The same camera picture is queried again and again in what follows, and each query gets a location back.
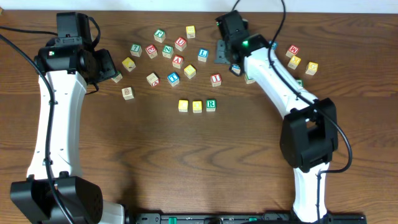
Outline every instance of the white background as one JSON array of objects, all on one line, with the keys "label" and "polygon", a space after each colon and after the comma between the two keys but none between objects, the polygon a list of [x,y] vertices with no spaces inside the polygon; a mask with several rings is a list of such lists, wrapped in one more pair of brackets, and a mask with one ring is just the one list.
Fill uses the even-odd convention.
[{"label": "white background", "polygon": [[[0,0],[3,9],[230,11],[236,0]],[[285,0],[288,12],[398,13],[398,0]],[[279,12],[280,0],[241,0],[239,11]]]}]

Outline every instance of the alphabet cube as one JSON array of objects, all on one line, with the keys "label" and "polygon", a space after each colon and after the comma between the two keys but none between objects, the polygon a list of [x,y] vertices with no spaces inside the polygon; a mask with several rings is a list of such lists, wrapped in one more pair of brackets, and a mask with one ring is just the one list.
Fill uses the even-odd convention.
[{"label": "alphabet cube", "polygon": [[221,75],[215,74],[210,76],[210,82],[213,87],[221,85]]},{"label": "alphabet cube", "polygon": [[232,74],[236,75],[236,76],[240,76],[241,74],[241,67],[237,64],[232,64],[229,67],[230,72],[232,72]]},{"label": "alphabet cube", "polygon": [[201,62],[206,62],[209,56],[209,51],[206,49],[200,49],[198,54],[198,60]]},{"label": "alphabet cube", "polygon": [[161,30],[158,29],[155,34],[154,34],[155,40],[159,41],[160,43],[163,43],[163,41],[166,39],[166,33]]},{"label": "alphabet cube", "polygon": [[186,68],[184,68],[184,74],[191,79],[197,74],[197,70],[192,65],[188,65]]},{"label": "alphabet cube", "polygon": [[120,73],[120,72],[118,71],[118,75],[116,75],[116,77],[112,78],[112,81],[118,83],[122,78],[123,78],[123,77],[122,77],[122,73]]},{"label": "alphabet cube", "polygon": [[171,86],[175,86],[180,83],[180,77],[175,72],[168,75],[167,80],[169,81]]},{"label": "alphabet cube", "polygon": [[172,58],[173,55],[173,47],[169,45],[165,45],[162,51],[163,57]]},{"label": "alphabet cube", "polygon": [[155,73],[151,73],[150,75],[148,75],[147,81],[152,87],[156,86],[160,82],[159,78],[155,75]]},{"label": "alphabet cube", "polygon": [[178,102],[178,111],[179,112],[188,112],[188,100],[180,100]]},{"label": "alphabet cube", "polygon": [[246,84],[251,84],[251,83],[255,83],[256,81],[250,77],[248,74],[245,74],[244,76],[244,81],[246,82]]},{"label": "alphabet cube", "polygon": [[298,79],[298,80],[296,80],[296,82],[297,82],[297,84],[298,84],[299,90],[304,89],[303,80]]},{"label": "alphabet cube", "polygon": [[131,87],[122,89],[123,98],[125,100],[134,99],[134,95],[132,94]]},{"label": "alphabet cube", "polygon": [[187,26],[187,38],[195,38],[195,26]]},{"label": "alphabet cube", "polygon": [[125,69],[127,69],[127,71],[129,71],[129,72],[131,72],[136,67],[136,64],[129,57],[124,59],[122,64],[123,64],[123,67]]},{"label": "alphabet cube", "polygon": [[187,41],[184,38],[179,37],[175,41],[175,48],[176,49],[179,49],[180,51],[183,51],[186,47],[187,47]]},{"label": "alphabet cube", "polygon": [[207,112],[216,111],[216,100],[206,100],[206,111]]},{"label": "alphabet cube", "polygon": [[317,70],[318,70],[318,64],[310,62],[308,63],[307,68],[305,69],[305,73],[309,75],[315,75]]},{"label": "alphabet cube", "polygon": [[132,56],[141,57],[142,48],[138,44],[133,44],[130,49],[130,53]]},{"label": "alphabet cube", "polygon": [[178,56],[178,55],[174,56],[174,59],[173,59],[174,67],[181,68],[183,62],[184,62],[184,58],[182,58],[181,56]]},{"label": "alphabet cube", "polygon": [[289,64],[287,66],[289,68],[296,69],[300,62],[301,58],[299,58],[298,56],[293,56],[292,59],[290,59]]},{"label": "alphabet cube", "polygon": [[275,41],[275,42],[272,44],[271,49],[272,49],[272,50],[276,50],[277,47],[278,47],[278,42]]},{"label": "alphabet cube", "polygon": [[146,50],[147,54],[149,55],[150,59],[157,56],[157,50],[156,50],[155,46],[153,46],[152,44],[150,46],[148,46],[145,50]]},{"label": "alphabet cube", "polygon": [[201,113],[201,101],[192,102],[192,110],[194,113]]},{"label": "alphabet cube", "polygon": [[291,58],[291,57],[297,55],[298,52],[299,52],[299,48],[294,45],[291,45],[286,52],[286,56]]}]

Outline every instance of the wooden table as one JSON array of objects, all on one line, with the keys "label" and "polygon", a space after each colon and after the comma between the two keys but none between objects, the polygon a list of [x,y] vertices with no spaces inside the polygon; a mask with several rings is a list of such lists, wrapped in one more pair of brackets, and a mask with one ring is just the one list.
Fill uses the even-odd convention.
[{"label": "wooden table", "polygon": [[[56,32],[55,11],[6,11],[2,26]],[[164,213],[262,213],[289,210],[294,201],[292,168],[279,149],[281,117],[257,84],[213,63],[220,38],[214,18],[221,13],[85,12],[101,27],[100,48],[111,52],[123,79],[100,83],[86,96],[80,121],[80,159],[84,178],[99,185],[104,199]],[[242,13],[251,32],[271,38],[280,13]],[[198,70],[189,80],[161,55],[195,25],[196,39],[175,53]],[[166,31],[166,41],[154,32]],[[48,35],[1,31],[30,57]],[[290,44],[302,59],[295,77],[319,98],[336,104],[338,122],[353,147],[354,161],[344,174],[326,180],[326,205],[332,212],[364,213],[369,223],[397,223],[398,216],[398,16],[375,14],[288,14],[277,55]],[[127,72],[121,62],[131,57],[132,43],[154,44],[159,55],[132,57],[137,68]],[[13,181],[25,179],[34,153],[39,122],[38,76],[9,46],[0,43],[0,223],[27,220],[9,199]],[[210,50],[199,63],[199,48]],[[314,77],[305,75],[309,61],[319,63]],[[180,84],[166,76],[176,71]],[[160,85],[146,76],[156,72]],[[210,75],[221,73],[213,88]],[[121,89],[132,86],[136,99],[125,101]],[[179,113],[179,99],[215,98],[215,113]],[[346,149],[333,154],[331,168],[345,165]]]}]

